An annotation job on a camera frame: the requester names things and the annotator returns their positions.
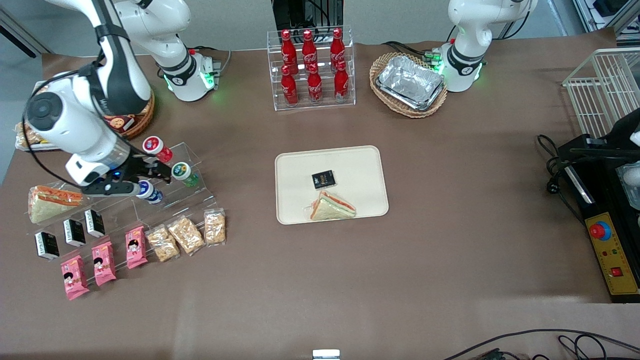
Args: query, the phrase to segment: sandwich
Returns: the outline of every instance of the sandwich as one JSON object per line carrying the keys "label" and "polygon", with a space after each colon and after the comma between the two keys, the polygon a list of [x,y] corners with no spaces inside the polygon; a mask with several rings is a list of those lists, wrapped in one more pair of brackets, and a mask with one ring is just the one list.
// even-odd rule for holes
{"label": "sandwich", "polygon": [[340,220],[356,216],[353,205],[326,191],[320,192],[312,207],[311,220]]}

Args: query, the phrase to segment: brown tabletop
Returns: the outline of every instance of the brown tabletop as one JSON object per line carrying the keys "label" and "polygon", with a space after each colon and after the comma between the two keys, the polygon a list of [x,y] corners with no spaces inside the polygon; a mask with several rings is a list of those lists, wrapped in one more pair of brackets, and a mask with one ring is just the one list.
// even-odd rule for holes
{"label": "brown tabletop", "polygon": [[[339,348],[344,359],[441,359],[536,327],[637,344],[640,305],[608,303],[584,229],[545,192],[547,156],[535,146],[539,133],[558,144],[579,133],[560,82],[593,50],[614,46],[611,31],[494,42],[476,84],[422,120],[391,112],[369,88],[370,64],[390,51],[382,45],[356,49],[356,106],[278,113],[264,51],[234,53],[220,89],[194,103],[178,101],[141,56],[158,98],[143,135],[201,155],[227,209],[228,243],[69,302],[58,264],[36,257],[24,234],[27,192],[51,178],[16,152],[0,188],[0,353],[308,359],[314,348]],[[45,56],[45,75],[86,62]],[[279,224],[276,156],[356,145],[380,150],[388,214]],[[42,155],[60,172],[67,158]],[[561,352],[553,334],[494,345]]]}

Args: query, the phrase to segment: acrylic display shelf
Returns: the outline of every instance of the acrylic display shelf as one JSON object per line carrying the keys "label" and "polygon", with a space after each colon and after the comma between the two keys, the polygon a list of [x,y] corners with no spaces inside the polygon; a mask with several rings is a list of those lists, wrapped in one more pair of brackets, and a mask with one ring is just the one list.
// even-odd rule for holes
{"label": "acrylic display shelf", "polygon": [[303,29],[291,30],[291,41],[296,47],[298,54],[298,74],[293,75],[296,80],[298,90],[298,105],[290,107],[282,93],[280,80],[282,79],[282,42],[279,31],[267,32],[267,55],[269,59],[269,73],[271,78],[271,89],[273,91],[273,107],[276,111],[293,110],[305,108],[323,108],[329,106],[355,105],[356,103],[356,83],[355,83],[355,52],[353,47],[353,36],[351,26],[344,25],[342,28],[342,41],[344,42],[344,60],[347,63],[347,73],[349,74],[349,93],[346,102],[337,102],[333,96],[335,73],[331,70],[331,42],[333,41],[333,29],[336,26],[321,26],[317,28],[315,44],[318,53],[318,74],[322,78],[323,101],[321,104],[313,105],[309,99],[307,89],[308,74],[302,61],[302,31]]}
{"label": "acrylic display shelf", "polygon": [[[56,271],[60,271],[62,262],[80,255],[84,261],[84,271],[87,276],[88,284],[95,284],[93,278],[93,259],[92,248],[111,241],[113,246],[113,257],[116,271],[126,267],[127,247],[125,244],[125,234],[127,231],[144,226],[145,231],[158,226],[160,224],[169,224],[179,215],[188,217],[202,232],[204,227],[204,210],[217,208],[215,197],[204,185],[204,179],[200,173],[198,166],[201,163],[200,158],[191,151],[185,144],[180,143],[171,148],[173,158],[168,163],[169,166],[184,161],[191,166],[194,173],[200,178],[198,184],[194,187],[187,187],[181,181],[172,179],[170,184],[166,184],[160,179],[150,180],[154,186],[162,191],[164,198],[159,204],[151,205],[146,200],[139,199],[135,196],[128,197],[85,197],[83,204],[76,209],[60,214],[38,224],[32,224],[29,220],[28,213],[25,213],[27,234],[34,241],[34,235],[40,231],[53,234],[58,243],[60,257],[50,260],[50,263],[56,265]],[[63,190],[77,191],[77,189],[60,183],[48,184],[50,187],[61,188]],[[96,238],[86,232],[86,224],[84,220],[84,211],[93,209],[102,215],[105,228],[105,236]],[[71,218],[83,225],[86,244],[81,247],[74,247],[65,242],[65,232],[63,221]],[[36,256],[36,248],[33,248],[34,256]],[[153,249],[147,244],[147,258],[149,261],[156,259]]]}

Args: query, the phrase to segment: coca-cola bottle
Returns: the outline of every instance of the coca-cola bottle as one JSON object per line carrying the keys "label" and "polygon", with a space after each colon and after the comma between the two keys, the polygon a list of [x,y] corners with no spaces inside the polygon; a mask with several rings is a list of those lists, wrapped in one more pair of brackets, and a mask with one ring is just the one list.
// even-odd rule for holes
{"label": "coca-cola bottle", "polygon": [[340,61],[336,65],[336,73],[333,79],[333,84],[335,85],[335,90],[333,94],[335,95],[336,102],[346,102],[347,96],[349,95],[349,74],[347,74],[347,63]]}
{"label": "coca-cola bottle", "polygon": [[298,73],[298,55],[296,54],[296,47],[291,42],[291,31],[284,29],[281,32],[282,35],[282,60],[284,65],[289,67],[291,75]]}
{"label": "coca-cola bottle", "polygon": [[331,43],[331,71],[335,72],[338,63],[344,61],[344,43],[342,43],[342,29],[333,29],[333,42]]}
{"label": "coca-cola bottle", "polygon": [[296,81],[291,76],[291,68],[287,65],[282,65],[282,92],[284,93],[284,99],[287,101],[287,106],[295,107],[298,105],[298,91],[296,90]]}
{"label": "coca-cola bottle", "polygon": [[302,44],[302,57],[305,61],[305,69],[309,72],[309,65],[317,65],[318,63],[318,51],[314,44],[314,34],[311,30],[306,29],[302,33],[302,39],[304,39],[304,44]]}
{"label": "coca-cola bottle", "polygon": [[318,64],[309,64],[309,78],[307,79],[309,87],[309,99],[313,105],[322,102],[322,79],[318,75]]}

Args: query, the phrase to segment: small black box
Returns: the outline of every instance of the small black box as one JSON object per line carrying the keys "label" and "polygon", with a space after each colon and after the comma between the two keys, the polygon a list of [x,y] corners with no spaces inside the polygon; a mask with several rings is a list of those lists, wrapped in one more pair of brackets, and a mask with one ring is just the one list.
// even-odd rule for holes
{"label": "small black box", "polygon": [[86,244],[82,223],[66,219],[63,225],[65,226],[65,242],[67,244],[73,246],[82,246]]}
{"label": "small black box", "polygon": [[58,243],[56,243],[56,237],[45,233],[44,231],[35,235],[36,246],[38,247],[38,256],[47,260],[53,260],[60,256],[58,250]]}
{"label": "small black box", "polygon": [[84,212],[84,220],[86,221],[86,232],[90,235],[99,238],[104,236],[104,222],[102,216],[96,213],[94,210],[87,210]]}
{"label": "small black box", "polygon": [[314,186],[316,190],[335,185],[333,170],[313,174],[311,175],[311,178],[314,180]]}

